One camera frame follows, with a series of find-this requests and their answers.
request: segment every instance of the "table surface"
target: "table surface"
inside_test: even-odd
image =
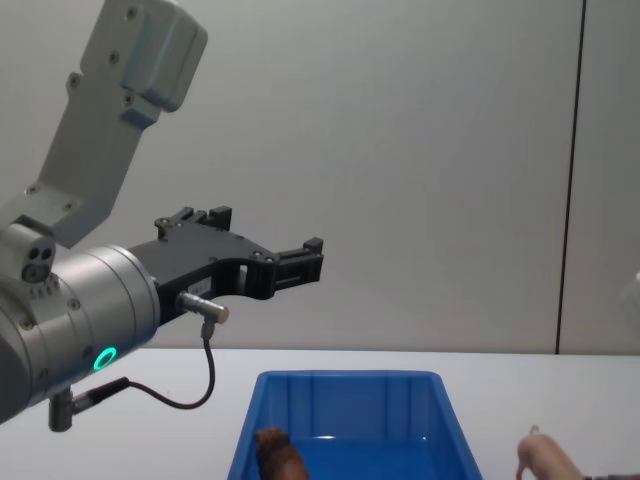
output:
[[[514,478],[532,424],[589,474],[640,471],[640,357],[217,350],[212,399],[177,411],[130,390],[47,429],[40,404],[0,426],[0,477],[222,480],[256,377],[267,370],[428,370],[442,376],[484,478]],[[77,384],[76,394],[126,375],[180,401],[203,393],[198,350],[142,350]]]

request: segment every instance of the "gray wall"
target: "gray wall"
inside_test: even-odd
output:
[[[561,352],[638,353],[620,294],[640,270],[640,2],[589,1]]]
[[[553,350],[578,1],[182,3],[210,33],[192,90],[82,246],[228,204],[238,233],[319,235],[327,260],[318,285],[224,299],[220,346]],[[0,3],[0,201],[36,176],[99,8]]]

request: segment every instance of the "blue plastic bin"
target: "blue plastic bin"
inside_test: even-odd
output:
[[[289,433],[312,480],[480,480],[440,377],[300,371],[258,377],[229,480],[260,480],[255,433]]]

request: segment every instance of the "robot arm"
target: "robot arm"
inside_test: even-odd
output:
[[[69,387],[164,323],[187,311],[222,322],[217,296],[319,280],[321,240],[273,253],[231,233],[227,207],[160,218],[158,239],[130,250],[55,260],[56,243],[109,215],[143,130],[180,107],[206,39],[169,0],[106,0],[38,181],[0,209],[0,423],[52,399],[50,426],[64,431]]]

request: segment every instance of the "human hand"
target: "human hand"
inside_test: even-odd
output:
[[[582,480],[578,467],[558,443],[548,435],[539,433],[533,426],[529,435],[518,444],[518,471],[516,479],[522,480],[526,469],[538,480]]]

